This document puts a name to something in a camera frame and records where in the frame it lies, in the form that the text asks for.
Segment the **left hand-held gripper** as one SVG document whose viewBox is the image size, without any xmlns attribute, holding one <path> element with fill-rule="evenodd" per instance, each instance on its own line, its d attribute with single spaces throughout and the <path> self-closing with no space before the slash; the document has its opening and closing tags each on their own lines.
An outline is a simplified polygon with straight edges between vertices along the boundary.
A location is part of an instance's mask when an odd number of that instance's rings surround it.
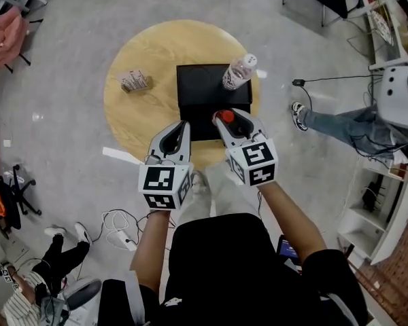
<svg viewBox="0 0 408 326">
<path fill-rule="evenodd" d="M 192 187 L 190 124 L 181 120 L 151 141 L 139 167 L 138 191 L 151 211 L 179 211 Z"/>
</svg>

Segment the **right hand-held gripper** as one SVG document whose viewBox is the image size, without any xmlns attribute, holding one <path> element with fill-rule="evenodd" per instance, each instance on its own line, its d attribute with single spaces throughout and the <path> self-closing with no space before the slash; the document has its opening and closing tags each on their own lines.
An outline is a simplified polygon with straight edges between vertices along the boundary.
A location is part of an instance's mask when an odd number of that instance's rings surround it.
<svg viewBox="0 0 408 326">
<path fill-rule="evenodd" d="M 246 141 L 233 146 L 233 114 L 235 136 Z M 233 108 L 233 112 L 215 112 L 212 123 L 216 126 L 226 150 L 231 171 L 244 185 L 260 186 L 275 180 L 278 157 L 272 139 L 268 139 L 260 119 Z"/>
</svg>

